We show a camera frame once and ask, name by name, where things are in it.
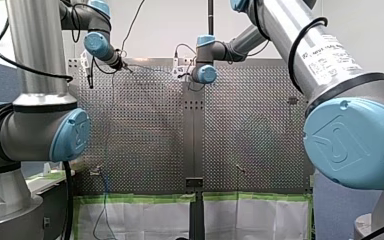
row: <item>perforated metal panel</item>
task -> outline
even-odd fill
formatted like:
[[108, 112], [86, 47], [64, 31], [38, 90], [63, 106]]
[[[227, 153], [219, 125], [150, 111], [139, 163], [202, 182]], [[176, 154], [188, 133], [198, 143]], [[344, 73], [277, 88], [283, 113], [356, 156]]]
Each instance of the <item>perforated metal panel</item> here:
[[306, 102], [283, 61], [219, 65], [217, 82], [197, 92], [167, 73], [171, 60], [140, 64], [154, 70], [132, 67], [114, 78], [95, 71], [94, 89], [76, 71], [75, 92], [92, 119], [79, 194], [105, 190], [89, 173], [97, 166], [118, 193], [184, 193], [186, 177], [204, 177], [204, 191], [309, 189]]
[[77, 176], [79, 194], [102, 193], [89, 171], [102, 166], [111, 192], [184, 192], [182, 83], [166, 72], [131, 67], [105, 75], [95, 88], [80, 77], [79, 103], [90, 114], [92, 132], [84, 153], [86, 171]]
[[217, 82], [205, 88], [205, 191], [309, 188], [312, 165], [302, 143], [306, 101], [282, 62], [259, 61], [219, 66]]

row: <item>label sticker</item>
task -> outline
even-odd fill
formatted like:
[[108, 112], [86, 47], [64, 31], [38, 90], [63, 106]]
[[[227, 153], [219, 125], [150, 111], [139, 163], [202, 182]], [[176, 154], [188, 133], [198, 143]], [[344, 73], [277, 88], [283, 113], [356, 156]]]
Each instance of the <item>label sticker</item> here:
[[323, 37], [326, 40], [324, 44], [311, 48], [301, 56], [318, 81], [328, 83], [340, 72], [362, 69], [336, 37], [331, 35]]

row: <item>silver robot arm segment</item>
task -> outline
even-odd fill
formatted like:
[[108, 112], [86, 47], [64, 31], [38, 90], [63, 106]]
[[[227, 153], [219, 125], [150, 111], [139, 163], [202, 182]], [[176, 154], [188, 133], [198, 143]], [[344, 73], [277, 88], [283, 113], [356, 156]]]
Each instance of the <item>silver robot arm segment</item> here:
[[303, 0], [231, 0], [274, 43], [309, 101], [304, 146], [332, 181], [384, 190], [384, 74], [365, 71]]

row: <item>end effector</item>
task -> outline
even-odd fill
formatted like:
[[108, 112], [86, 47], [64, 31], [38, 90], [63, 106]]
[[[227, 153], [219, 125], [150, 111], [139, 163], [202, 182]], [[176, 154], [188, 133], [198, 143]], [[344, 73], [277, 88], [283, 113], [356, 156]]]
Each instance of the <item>end effector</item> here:
[[121, 52], [110, 43], [110, 9], [102, 0], [89, 1], [86, 4], [66, 6], [60, 3], [61, 26], [63, 30], [87, 30], [84, 38], [85, 49], [95, 58], [113, 69], [123, 67]]

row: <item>black bracket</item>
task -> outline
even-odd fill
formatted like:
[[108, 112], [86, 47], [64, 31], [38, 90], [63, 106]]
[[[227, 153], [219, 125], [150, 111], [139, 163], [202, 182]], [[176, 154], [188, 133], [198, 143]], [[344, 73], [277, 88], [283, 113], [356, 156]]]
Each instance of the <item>black bracket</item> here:
[[202, 188], [204, 186], [203, 178], [186, 178], [187, 188]]

